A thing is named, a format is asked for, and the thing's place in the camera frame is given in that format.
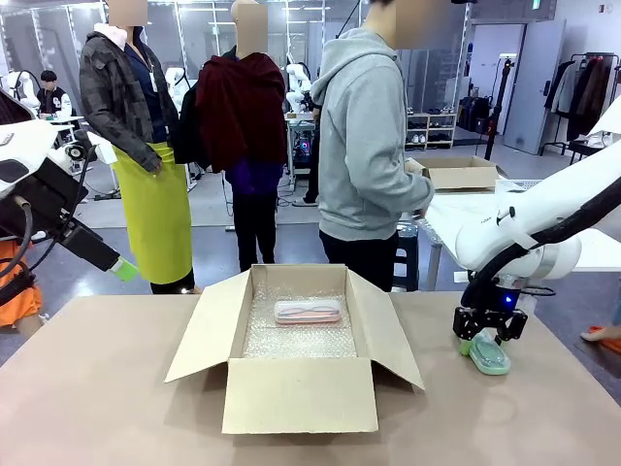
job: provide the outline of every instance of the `gray hoodie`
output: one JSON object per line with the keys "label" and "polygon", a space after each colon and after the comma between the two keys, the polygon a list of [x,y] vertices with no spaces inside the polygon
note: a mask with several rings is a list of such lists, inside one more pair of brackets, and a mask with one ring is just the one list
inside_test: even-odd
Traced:
{"label": "gray hoodie", "polygon": [[434,196],[404,170],[406,95],[397,53],[374,32],[352,29],[326,44],[311,97],[323,107],[319,228],[343,241],[386,240],[403,212]]}

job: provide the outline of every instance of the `maroon sweater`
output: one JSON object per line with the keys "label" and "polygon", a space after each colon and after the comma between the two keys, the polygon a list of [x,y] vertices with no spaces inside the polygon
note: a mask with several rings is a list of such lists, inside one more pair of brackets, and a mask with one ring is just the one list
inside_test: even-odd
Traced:
{"label": "maroon sweater", "polygon": [[284,79],[264,53],[243,60],[213,56],[199,75],[196,109],[213,172],[230,170],[243,158],[284,163]]}

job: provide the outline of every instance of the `orange shorts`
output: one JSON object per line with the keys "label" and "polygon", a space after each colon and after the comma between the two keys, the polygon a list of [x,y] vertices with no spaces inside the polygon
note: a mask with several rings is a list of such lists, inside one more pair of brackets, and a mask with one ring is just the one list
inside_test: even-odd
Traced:
{"label": "orange shorts", "polygon": [[[0,259],[11,259],[16,256],[18,250],[17,241],[0,241]],[[6,263],[0,264],[0,270],[4,270],[7,265]],[[0,286],[10,282],[20,272],[21,268],[15,267],[9,275],[0,279]],[[0,306],[0,326],[13,325],[21,318],[37,314],[41,305],[41,289],[38,286],[22,291],[15,299]]]}

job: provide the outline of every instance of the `man in gray hoodie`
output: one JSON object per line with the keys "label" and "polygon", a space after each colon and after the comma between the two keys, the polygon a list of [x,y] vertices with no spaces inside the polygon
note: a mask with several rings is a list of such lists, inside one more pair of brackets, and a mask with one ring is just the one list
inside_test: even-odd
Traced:
{"label": "man in gray hoodie", "polygon": [[319,235],[326,255],[384,291],[392,287],[399,218],[425,209],[434,195],[429,180],[404,168],[407,97],[395,52],[398,2],[371,0],[361,28],[326,44],[311,91],[323,108]]}

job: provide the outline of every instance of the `bubble wrap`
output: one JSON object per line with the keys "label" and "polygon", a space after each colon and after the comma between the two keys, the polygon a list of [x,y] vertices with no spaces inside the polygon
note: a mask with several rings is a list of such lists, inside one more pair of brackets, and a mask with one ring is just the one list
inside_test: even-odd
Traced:
{"label": "bubble wrap", "polygon": [[[333,323],[287,324],[276,322],[277,301],[336,299],[342,318]],[[356,357],[351,321],[344,296],[296,296],[285,290],[258,290],[252,301],[242,357]]]}

